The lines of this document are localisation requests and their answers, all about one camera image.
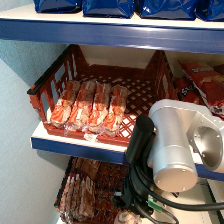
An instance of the red package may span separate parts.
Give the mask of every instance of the red package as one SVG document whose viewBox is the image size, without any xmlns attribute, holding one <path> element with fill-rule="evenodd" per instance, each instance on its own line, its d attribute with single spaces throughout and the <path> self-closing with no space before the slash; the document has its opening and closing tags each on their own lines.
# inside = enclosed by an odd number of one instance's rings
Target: red package
<svg viewBox="0 0 224 224">
<path fill-rule="evenodd" d="M 203 62 L 179 62 L 210 111 L 224 118 L 224 77 Z"/>
<path fill-rule="evenodd" d="M 57 128 L 62 128 L 63 125 L 68 120 L 71 108 L 75 102 L 76 95 L 80 88 L 80 82 L 78 81 L 68 81 L 65 85 L 65 89 L 58 99 L 57 104 L 55 105 L 54 111 L 51 115 L 51 123 Z"/>
<path fill-rule="evenodd" d="M 88 124 L 92 111 L 92 102 L 96 88 L 96 80 L 83 82 L 68 120 L 70 131 L 82 130 Z"/>
<path fill-rule="evenodd" d="M 111 85 L 97 82 L 93 111 L 89 118 L 89 130 L 95 133 L 102 131 L 103 122 L 108 114 Z"/>
<path fill-rule="evenodd" d="M 126 101 L 128 97 L 128 89 L 117 85 L 113 88 L 112 99 L 110 102 L 109 113 L 104 123 L 104 133 L 114 137 L 118 134 L 120 125 L 123 121 L 124 111 L 126 109 Z"/>
<path fill-rule="evenodd" d="M 175 81 L 184 102 L 195 103 L 203 106 L 205 105 L 200 93 L 194 87 L 194 84 L 191 80 L 187 79 L 186 77 L 182 77 L 176 79 Z"/>
</svg>

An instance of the packaged bread roll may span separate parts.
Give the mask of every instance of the packaged bread roll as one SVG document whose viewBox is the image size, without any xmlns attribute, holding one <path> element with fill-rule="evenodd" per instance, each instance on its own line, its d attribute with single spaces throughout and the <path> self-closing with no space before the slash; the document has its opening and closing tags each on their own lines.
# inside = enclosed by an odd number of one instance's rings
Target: packaged bread roll
<svg viewBox="0 0 224 224">
<path fill-rule="evenodd" d="M 97 82 L 94 96 L 93 111 L 89 118 L 89 130 L 100 133 L 103 122 L 108 114 L 111 85 Z"/>
<path fill-rule="evenodd" d="M 92 111 L 95 88 L 96 80 L 82 83 L 68 120 L 69 131 L 82 130 L 84 126 L 88 125 L 89 116 Z"/>
<path fill-rule="evenodd" d="M 68 120 L 71 107 L 75 102 L 76 95 L 80 88 L 80 82 L 68 81 L 65 85 L 65 89 L 55 105 L 54 111 L 52 112 L 50 122 L 57 128 L 62 128 Z"/>
<path fill-rule="evenodd" d="M 109 136 L 116 136 L 123 120 L 124 111 L 128 97 L 128 89 L 117 85 L 113 88 L 109 113 L 104 122 L 104 133 Z"/>
<path fill-rule="evenodd" d="M 81 203 L 79 207 L 79 214 L 85 218 L 93 218 L 95 210 L 95 184 L 87 176 L 83 179 Z"/>
</svg>

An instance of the silver machine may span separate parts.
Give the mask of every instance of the silver machine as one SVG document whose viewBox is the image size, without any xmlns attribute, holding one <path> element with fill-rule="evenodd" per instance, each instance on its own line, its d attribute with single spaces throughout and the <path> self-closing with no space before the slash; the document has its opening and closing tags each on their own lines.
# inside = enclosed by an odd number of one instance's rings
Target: silver machine
<svg viewBox="0 0 224 224">
<path fill-rule="evenodd" d="M 129 171 L 121 191 L 114 191 L 114 206 L 157 224 L 151 217 L 157 201 L 187 211 L 224 209 L 224 203 L 184 205 L 162 197 L 164 191 L 178 197 L 197 183 L 192 150 L 206 169 L 224 173 L 224 122 L 205 106 L 168 99 L 156 102 L 149 116 L 136 119 L 126 151 Z M 161 211 L 179 223 L 164 208 Z"/>
<path fill-rule="evenodd" d="M 197 183 L 190 146 L 206 169 L 224 173 L 224 122 L 207 107 L 173 100 L 155 103 L 149 112 L 156 137 L 148 157 L 154 182 L 168 192 L 182 192 Z"/>
</svg>

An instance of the blue package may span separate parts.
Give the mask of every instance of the blue package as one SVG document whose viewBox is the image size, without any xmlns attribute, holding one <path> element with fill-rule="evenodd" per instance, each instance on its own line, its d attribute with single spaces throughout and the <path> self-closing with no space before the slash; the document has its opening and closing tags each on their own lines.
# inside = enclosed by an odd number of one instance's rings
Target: blue package
<svg viewBox="0 0 224 224">
<path fill-rule="evenodd" d="M 83 0 L 84 16 L 130 18 L 137 0 Z"/>
<path fill-rule="evenodd" d="M 142 18 L 195 20 L 198 0 L 139 0 Z"/>
<path fill-rule="evenodd" d="M 205 21 L 224 21 L 224 0 L 199 0 L 197 16 Z"/>
<path fill-rule="evenodd" d="M 82 7 L 82 0 L 34 0 L 36 12 L 73 12 Z"/>
</svg>

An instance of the wrapped snack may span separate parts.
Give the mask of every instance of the wrapped snack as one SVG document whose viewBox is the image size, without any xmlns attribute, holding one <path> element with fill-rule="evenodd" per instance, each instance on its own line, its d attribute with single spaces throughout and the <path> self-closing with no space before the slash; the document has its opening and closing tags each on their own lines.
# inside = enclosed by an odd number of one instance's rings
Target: wrapped snack
<svg viewBox="0 0 224 224">
<path fill-rule="evenodd" d="M 71 178 L 70 178 L 70 176 L 68 176 L 68 179 L 67 179 L 62 197 L 61 197 L 61 202 L 60 202 L 60 205 L 58 208 L 60 213 L 65 213 L 65 211 L 66 211 L 66 199 L 67 199 L 70 181 L 71 181 Z"/>
<path fill-rule="evenodd" d="M 62 128 L 68 120 L 71 107 L 75 102 L 76 95 L 80 88 L 80 82 L 68 81 L 65 85 L 65 89 L 55 105 L 54 111 L 52 112 L 50 121 L 51 124 L 57 128 Z"/>
<path fill-rule="evenodd" d="M 78 221 L 82 222 L 82 221 L 86 220 L 85 216 L 83 216 L 80 213 L 81 197 L 82 197 L 82 189 L 83 189 L 83 186 L 84 186 L 84 180 L 80 179 L 79 183 L 80 183 L 80 185 L 79 185 L 79 189 L 78 189 L 78 195 L 76 197 L 76 208 L 75 208 L 75 211 L 73 213 L 73 217 L 74 217 L 74 219 L 77 219 Z"/>
<path fill-rule="evenodd" d="M 92 159 L 84 159 L 84 162 L 82 164 L 82 171 L 84 171 L 91 180 L 96 179 L 96 174 L 98 172 L 100 166 L 100 162 Z"/>
<path fill-rule="evenodd" d="M 79 214 L 87 218 L 93 218 L 95 210 L 94 182 L 87 176 L 83 179 L 82 197 Z"/>
<path fill-rule="evenodd" d="M 136 215 L 129 211 L 118 212 L 114 224 L 141 224 L 142 220 L 140 215 Z"/>
<path fill-rule="evenodd" d="M 202 62 L 180 62 L 180 65 L 210 111 L 224 118 L 224 77 Z"/>
<path fill-rule="evenodd" d="M 70 211 L 71 211 L 74 218 L 76 218 L 76 216 L 75 216 L 76 208 L 78 207 L 78 210 L 79 210 L 78 202 L 79 202 L 79 198 L 81 197 L 81 196 L 79 196 L 80 184 L 81 184 L 80 175 L 76 174 L 74 189 L 73 189 L 73 195 L 72 195 L 71 208 L 70 208 Z"/>
<path fill-rule="evenodd" d="M 200 93 L 194 87 L 194 84 L 191 80 L 187 79 L 186 77 L 182 77 L 176 79 L 175 81 L 184 102 L 195 103 L 203 106 L 205 105 Z"/>
<path fill-rule="evenodd" d="M 75 168 L 81 169 L 83 162 L 84 162 L 84 159 L 78 157 L 77 160 L 76 160 Z"/>
<path fill-rule="evenodd" d="M 69 131 L 82 130 L 83 127 L 88 124 L 89 116 L 92 111 L 92 102 L 95 88 L 95 80 L 82 83 L 68 120 Z"/>
<path fill-rule="evenodd" d="M 98 134 L 101 132 L 103 122 L 108 114 L 110 93 L 110 84 L 97 82 L 93 111 L 89 118 L 89 130 L 92 132 Z"/>
<path fill-rule="evenodd" d="M 126 109 L 127 97 L 127 88 L 119 85 L 113 88 L 113 95 L 110 102 L 109 113 L 103 125 L 105 134 L 109 136 L 116 136 L 119 132 L 119 128 L 123 120 L 124 111 Z"/>
<path fill-rule="evenodd" d="M 71 177 L 71 182 L 70 182 L 70 186 L 69 186 L 67 197 L 66 197 L 65 218 L 68 223 L 73 223 L 72 222 L 73 217 L 71 215 L 70 210 L 71 210 L 72 195 L 73 195 L 73 190 L 74 190 L 74 185 L 75 185 L 75 174 L 71 173 L 71 174 L 69 174 L 69 176 Z"/>
</svg>

